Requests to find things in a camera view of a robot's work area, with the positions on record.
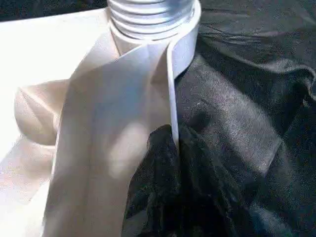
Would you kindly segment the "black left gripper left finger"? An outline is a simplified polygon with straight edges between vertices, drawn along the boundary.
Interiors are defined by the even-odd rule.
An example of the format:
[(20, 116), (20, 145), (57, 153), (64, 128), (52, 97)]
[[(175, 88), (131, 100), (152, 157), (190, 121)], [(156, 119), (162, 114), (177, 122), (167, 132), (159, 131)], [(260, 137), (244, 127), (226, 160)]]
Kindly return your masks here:
[(171, 126), (163, 125), (149, 135), (147, 151), (130, 181), (123, 236), (181, 235), (180, 174)]

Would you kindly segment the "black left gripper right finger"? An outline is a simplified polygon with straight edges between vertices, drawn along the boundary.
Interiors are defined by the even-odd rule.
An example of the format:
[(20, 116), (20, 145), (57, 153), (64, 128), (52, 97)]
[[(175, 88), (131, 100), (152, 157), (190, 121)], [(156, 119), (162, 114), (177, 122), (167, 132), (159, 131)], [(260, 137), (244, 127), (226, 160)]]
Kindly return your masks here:
[(179, 127), (184, 224), (191, 237), (252, 237), (240, 188), (205, 140)]

